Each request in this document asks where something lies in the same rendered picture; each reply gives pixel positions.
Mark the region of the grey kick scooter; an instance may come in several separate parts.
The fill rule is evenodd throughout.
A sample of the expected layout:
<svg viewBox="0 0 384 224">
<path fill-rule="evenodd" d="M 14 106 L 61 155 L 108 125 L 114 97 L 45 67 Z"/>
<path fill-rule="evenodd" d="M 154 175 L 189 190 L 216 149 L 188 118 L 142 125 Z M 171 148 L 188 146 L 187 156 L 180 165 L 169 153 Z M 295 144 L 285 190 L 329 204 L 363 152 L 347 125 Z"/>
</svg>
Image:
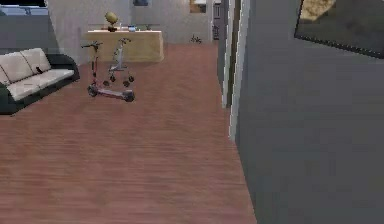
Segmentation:
<svg viewBox="0 0 384 224">
<path fill-rule="evenodd" d="M 123 65 L 123 48 L 124 45 L 130 42 L 129 38 L 120 38 L 118 40 L 118 45 L 114 51 L 113 60 L 116 62 L 115 65 L 111 64 L 108 69 L 109 80 L 103 82 L 104 86 L 109 86 L 110 82 L 115 82 L 116 77 L 114 76 L 116 71 L 124 71 L 127 69 L 127 66 Z"/>
</svg>

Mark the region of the black framed wall picture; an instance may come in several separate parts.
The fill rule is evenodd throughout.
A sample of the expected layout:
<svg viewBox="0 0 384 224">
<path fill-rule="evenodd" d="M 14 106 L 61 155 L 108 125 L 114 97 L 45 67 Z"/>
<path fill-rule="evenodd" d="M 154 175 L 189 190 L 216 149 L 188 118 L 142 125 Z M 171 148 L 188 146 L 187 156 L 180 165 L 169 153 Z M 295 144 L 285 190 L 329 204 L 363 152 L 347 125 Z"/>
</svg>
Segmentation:
<svg viewBox="0 0 384 224">
<path fill-rule="evenodd" d="M 384 0 L 301 0 L 294 37 L 384 59 Z"/>
</svg>

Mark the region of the white door frame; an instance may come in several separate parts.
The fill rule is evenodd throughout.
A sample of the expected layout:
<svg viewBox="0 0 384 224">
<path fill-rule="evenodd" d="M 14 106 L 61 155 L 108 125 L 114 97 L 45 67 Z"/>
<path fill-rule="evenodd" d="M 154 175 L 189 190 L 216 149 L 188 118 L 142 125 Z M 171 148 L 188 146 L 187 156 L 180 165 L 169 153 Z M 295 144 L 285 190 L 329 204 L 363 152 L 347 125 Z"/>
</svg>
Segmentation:
<svg viewBox="0 0 384 224">
<path fill-rule="evenodd" d="M 222 82 L 222 107 L 230 108 L 228 138 L 235 141 L 241 96 L 243 64 L 247 43 L 251 0 L 228 2 L 227 39 L 225 42 L 224 73 Z"/>
</svg>

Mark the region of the black sofa with white cushions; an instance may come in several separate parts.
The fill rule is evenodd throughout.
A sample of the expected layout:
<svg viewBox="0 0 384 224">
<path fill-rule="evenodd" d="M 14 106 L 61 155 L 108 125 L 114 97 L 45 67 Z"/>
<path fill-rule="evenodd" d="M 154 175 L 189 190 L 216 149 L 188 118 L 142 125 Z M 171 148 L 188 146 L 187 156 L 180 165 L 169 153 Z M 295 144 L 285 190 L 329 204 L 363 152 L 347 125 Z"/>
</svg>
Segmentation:
<svg viewBox="0 0 384 224">
<path fill-rule="evenodd" d="M 76 62 L 65 54 L 33 48 L 0 55 L 0 115 L 17 113 L 79 79 Z"/>
</svg>

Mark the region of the golden globe ornament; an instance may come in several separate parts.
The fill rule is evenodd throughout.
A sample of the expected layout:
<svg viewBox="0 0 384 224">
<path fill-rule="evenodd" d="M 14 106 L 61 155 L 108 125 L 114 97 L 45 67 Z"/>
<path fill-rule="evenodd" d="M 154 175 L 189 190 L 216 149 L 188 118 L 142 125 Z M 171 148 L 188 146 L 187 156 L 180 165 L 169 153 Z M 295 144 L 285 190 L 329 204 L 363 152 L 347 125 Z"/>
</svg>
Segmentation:
<svg viewBox="0 0 384 224">
<path fill-rule="evenodd" d="M 105 14 L 105 19 L 109 23 L 107 30 L 109 32 L 115 32 L 117 28 L 114 26 L 114 24 L 118 21 L 117 15 L 113 12 L 107 12 Z"/>
</svg>

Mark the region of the blue window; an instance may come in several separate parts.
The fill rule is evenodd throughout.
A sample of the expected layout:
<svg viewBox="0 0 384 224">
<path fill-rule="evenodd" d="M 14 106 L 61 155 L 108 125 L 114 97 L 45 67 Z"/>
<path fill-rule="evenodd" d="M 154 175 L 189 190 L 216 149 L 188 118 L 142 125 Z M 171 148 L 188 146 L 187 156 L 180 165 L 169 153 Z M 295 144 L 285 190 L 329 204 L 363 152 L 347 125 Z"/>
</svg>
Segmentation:
<svg viewBox="0 0 384 224">
<path fill-rule="evenodd" d="M 47 15 L 45 0 L 0 0 L 0 16 Z"/>
</svg>

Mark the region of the yellow framed wall picture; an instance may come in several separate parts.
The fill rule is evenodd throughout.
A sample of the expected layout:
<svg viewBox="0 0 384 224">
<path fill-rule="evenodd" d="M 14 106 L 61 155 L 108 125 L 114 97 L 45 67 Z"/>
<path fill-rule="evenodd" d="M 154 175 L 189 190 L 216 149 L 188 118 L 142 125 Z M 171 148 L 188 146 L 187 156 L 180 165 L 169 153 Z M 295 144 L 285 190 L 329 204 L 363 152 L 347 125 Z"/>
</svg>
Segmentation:
<svg viewBox="0 0 384 224">
<path fill-rule="evenodd" d="M 205 13 L 207 0 L 190 0 L 191 13 Z"/>
</svg>

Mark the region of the light wooden sideboard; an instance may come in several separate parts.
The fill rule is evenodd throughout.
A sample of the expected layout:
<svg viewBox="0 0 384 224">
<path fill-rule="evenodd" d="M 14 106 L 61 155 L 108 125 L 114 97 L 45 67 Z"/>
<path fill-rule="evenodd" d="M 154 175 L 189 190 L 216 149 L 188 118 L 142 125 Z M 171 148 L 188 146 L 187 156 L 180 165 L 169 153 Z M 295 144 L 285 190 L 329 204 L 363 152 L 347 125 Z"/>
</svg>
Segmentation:
<svg viewBox="0 0 384 224">
<path fill-rule="evenodd" d="M 123 46 L 124 62 L 160 62 L 164 59 L 163 35 L 161 31 L 88 31 L 83 38 L 89 42 L 102 42 L 99 47 L 99 60 L 112 62 L 119 39 L 130 39 Z"/>
</svg>

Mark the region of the red kick scooter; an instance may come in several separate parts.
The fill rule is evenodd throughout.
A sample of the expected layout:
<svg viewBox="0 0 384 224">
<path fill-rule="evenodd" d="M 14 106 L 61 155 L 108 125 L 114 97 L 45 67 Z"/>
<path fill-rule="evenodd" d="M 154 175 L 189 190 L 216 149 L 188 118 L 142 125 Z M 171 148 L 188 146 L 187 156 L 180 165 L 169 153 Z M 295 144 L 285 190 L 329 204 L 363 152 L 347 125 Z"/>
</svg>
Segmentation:
<svg viewBox="0 0 384 224">
<path fill-rule="evenodd" d="M 122 92 L 118 92 L 118 91 L 105 89 L 104 85 L 103 85 L 104 87 L 101 87 L 99 85 L 97 80 L 97 64 L 98 64 L 98 49 L 100 45 L 102 45 L 102 42 L 98 42 L 98 41 L 93 41 L 88 45 L 82 45 L 82 48 L 92 47 L 95 51 L 95 54 L 91 62 L 93 80 L 92 80 L 92 83 L 87 88 L 88 94 L 91 97 L 95 97 L 97 95 L 113 96 L 113 97 L 121 98 L 126 102 L 132 102 L 135 99 L 135 94 L 132 90 L 125 90 Z"/>
</svg>

